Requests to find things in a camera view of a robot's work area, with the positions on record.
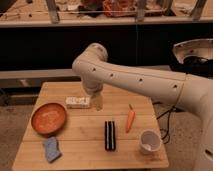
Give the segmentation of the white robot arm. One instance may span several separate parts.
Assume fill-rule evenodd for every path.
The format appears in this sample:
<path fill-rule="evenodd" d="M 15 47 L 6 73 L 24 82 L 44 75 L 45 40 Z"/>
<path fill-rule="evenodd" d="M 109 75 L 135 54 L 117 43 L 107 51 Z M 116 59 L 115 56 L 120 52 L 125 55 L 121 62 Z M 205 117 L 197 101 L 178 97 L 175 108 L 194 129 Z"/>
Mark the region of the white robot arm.
<path fill-rule="evenodd" d="M 99 43 L 90 44 L 72 63 L 91 96 L 109 84 L 170 103 L 197 115 L 203 124 L 194 171 L 213 171 L 213 79 L 172 72 L 110 64 L 108 53 Z"/>

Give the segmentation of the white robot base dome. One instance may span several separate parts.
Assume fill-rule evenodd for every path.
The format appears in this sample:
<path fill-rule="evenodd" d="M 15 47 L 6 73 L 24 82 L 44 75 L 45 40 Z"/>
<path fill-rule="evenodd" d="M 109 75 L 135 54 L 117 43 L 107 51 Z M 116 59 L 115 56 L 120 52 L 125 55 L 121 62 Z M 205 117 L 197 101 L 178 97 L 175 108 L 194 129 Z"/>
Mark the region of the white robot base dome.
<path fill-rule="evenodd" d="M 180 64 L 189 56 L 213 59 L 213 38 L 193 39 L 174 44 L 173 54 Z"/>

